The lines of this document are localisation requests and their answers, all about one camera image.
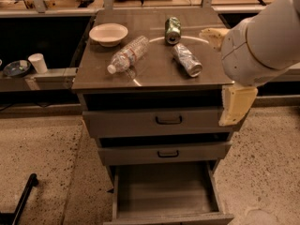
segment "drawer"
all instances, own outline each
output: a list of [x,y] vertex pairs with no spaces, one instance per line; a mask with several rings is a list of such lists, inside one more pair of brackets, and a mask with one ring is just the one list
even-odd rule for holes
[[232,131],[220,127],[218,108],[84,112],[91,137],[131,137]]
[[106,166],[218,160],[225,158],[230,147],[229,142],[123,146],[99,148],[99,155]]
[[117,166],[114,224],[228,224],[206,162]]

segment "silver soda can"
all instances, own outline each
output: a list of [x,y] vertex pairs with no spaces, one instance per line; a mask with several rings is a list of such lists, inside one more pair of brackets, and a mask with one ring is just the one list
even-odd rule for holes
[[185,68],[190,77],[197,77],[203,70],[201,62],[182,43],[172,47],[172,55],[176,62]]
[[169,18],[165,23],[165,39],[169,44],[177,44],[181,37],[181,24],[180,21],[175,18]]

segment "cup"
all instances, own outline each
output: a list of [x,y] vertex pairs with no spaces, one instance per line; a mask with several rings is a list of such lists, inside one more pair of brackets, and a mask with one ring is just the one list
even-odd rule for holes
[[47,72],[47,65],[41,53],[35,53],[28,57],[29,62],[34,66],[37,73]]

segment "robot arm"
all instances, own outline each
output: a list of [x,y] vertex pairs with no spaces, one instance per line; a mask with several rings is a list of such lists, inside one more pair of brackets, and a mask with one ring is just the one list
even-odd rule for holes
[[219,47],[224,71],[234,80],[234,85],[223,86],[219,124],[237,124],[254,102],[258,86],[300,62],[300,0],[275,0],[233,29],[205,29],[202,35]]

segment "drawer handle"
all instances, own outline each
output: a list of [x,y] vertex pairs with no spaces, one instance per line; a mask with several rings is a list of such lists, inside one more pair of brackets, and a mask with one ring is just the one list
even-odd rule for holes
[[176,152],[173,153],[160,153],[157,151],[157,155],[159,158],[177,158],[179,156],[179,151],[176,150]]
[[176,125],[176,124],[181,124],[182,123],[182,116],[178,116],[174,119],[171,119],[171,118],[159,118],[156,116],[156,121],[157,121],[157,124],[160,124],[160,125]]

